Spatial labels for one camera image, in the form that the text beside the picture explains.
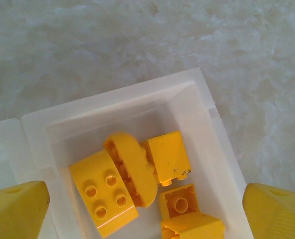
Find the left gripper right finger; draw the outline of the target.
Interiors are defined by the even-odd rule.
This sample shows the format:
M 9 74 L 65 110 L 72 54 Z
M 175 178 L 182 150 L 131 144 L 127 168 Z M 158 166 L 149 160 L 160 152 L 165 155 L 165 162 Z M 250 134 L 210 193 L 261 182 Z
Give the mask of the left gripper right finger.
M 295 239 L 295 192 L 250 183 L 242 205 L 255 239 Z

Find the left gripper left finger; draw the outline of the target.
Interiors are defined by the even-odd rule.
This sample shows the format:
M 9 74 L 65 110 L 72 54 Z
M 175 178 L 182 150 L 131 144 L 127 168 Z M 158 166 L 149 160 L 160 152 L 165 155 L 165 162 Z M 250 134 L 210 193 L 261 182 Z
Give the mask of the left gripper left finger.
M 50 204 L 44 181 L 0 190 L 0 239 L 36 239 Z

